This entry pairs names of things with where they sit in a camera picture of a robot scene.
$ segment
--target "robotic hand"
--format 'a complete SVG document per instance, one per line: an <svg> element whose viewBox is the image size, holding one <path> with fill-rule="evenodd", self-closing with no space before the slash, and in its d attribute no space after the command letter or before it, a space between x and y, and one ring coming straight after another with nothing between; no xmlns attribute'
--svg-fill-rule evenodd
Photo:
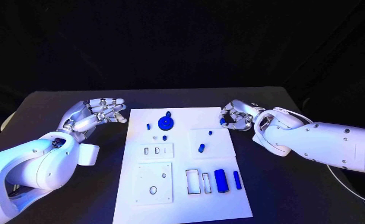
<svg viewBox="0 0 365 224"><path fill-rule="evenodd" d="M229 112L234 123L226 123ZM254 103L234 100L222 109L221 125L247 131L252 123L252 140L284 157L293 150L301 157L342 169L365 172L365 129L314 122L303 115L275 107L265 110Z"/></svg>
<svg viewBox="0 0 365 224"><path fill-rule="evenodd" d="M66 111L58 130L0 152L0 223L68 182L76 164L94 165L99 147L81 144L107 122L125 123L123 99L79 101ZM13 185L9 194L6 185Z"/></svg>

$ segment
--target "black backdrop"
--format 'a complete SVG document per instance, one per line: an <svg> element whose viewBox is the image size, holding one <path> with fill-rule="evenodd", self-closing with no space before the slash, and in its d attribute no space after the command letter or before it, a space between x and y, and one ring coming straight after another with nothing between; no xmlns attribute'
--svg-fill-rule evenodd
<svg viewBox="0 0 365 224"><path fill-rule="evenodd" d="M312 119L363 127L363 6L1 0L1 119L36 90L277 85Z"/></svg>

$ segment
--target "robotic arm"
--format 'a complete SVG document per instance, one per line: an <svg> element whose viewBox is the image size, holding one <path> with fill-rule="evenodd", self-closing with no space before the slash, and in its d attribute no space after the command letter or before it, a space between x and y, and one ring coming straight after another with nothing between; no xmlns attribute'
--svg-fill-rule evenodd
<svg viewBox="0 0 365 224"><path fill-rule="evenodd" d="M228 113L232 123L224 119ZM224 107L219 119L225 128L239 131L249 130L254 123L252 140L275 155L284 157L293 150L312 161L365 172L365 129L313 123L309 118L283 108L265 110L257 104L239 100Z"/></svg>
<svg viewBox="0 0 365 224"><path fill-rule="evenodd" d="M66 111L55 132L0 152L0 223L65 185L76 164L95 164L99 147L81 142L97 125L127 122L118 113L125 109L123 103L123 99L78 102ZM7 193L6 183L13 185L11 193Z"/></svg>

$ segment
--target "table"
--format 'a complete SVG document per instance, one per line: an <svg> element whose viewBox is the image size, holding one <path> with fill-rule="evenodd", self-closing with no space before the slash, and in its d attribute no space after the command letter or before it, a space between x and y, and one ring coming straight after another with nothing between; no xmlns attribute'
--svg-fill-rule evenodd
<svg viewBox="0 0 365 224"><path fill-rule="evenodd" d="M95 98L124 98L127 118L130 109L224 107L234 99L300 112L281 87L35 92L0 133L0 151L53 131L69 107ZM97 127L85 141L101 147L95 166L78 166L66 185L9 223L112 223L127 128L121 123ZM252 135L252 130L231 131L254 217L218 223L363 223L365 205L336 182L326 166L294 152L275 156L252 142ZM336 174L348 184L342 173Z"/></svg>

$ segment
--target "blue circular disc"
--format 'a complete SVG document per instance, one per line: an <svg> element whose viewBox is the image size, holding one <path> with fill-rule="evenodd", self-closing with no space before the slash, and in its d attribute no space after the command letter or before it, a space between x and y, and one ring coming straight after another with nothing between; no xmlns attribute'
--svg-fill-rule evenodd
<svg viewBox="0 0 365 224"><path fill-rule="evenodd" d="M159 128L167 131L173 128L173 119L170 116L164 116L159 119Z"/></svg>

